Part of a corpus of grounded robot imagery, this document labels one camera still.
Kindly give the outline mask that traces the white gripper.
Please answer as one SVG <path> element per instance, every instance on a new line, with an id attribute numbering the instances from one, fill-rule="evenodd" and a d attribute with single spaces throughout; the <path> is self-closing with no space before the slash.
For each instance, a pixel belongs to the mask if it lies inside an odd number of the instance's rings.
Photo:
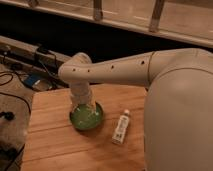
<path id="1" fill-rule="evenodd" d="M 79 105 L 84 104 L 92 111 L 96 109 L 93 93 L 88 82 L 76 82 L 69 85 L 72 102 L 71 111 L 74 111 Z"/>

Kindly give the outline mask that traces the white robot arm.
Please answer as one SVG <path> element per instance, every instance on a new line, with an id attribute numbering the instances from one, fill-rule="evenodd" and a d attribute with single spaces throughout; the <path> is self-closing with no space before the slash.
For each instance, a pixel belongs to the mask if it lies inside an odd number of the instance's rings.
<path id="1" fill-rule="evenodd" d="M 212 52 L 172 49 L 99 63 L 77 53 L 58 75 L 77 104 L 92 100 L 91 83 L 146 87 L 146 171 L 213 171 Z"/>

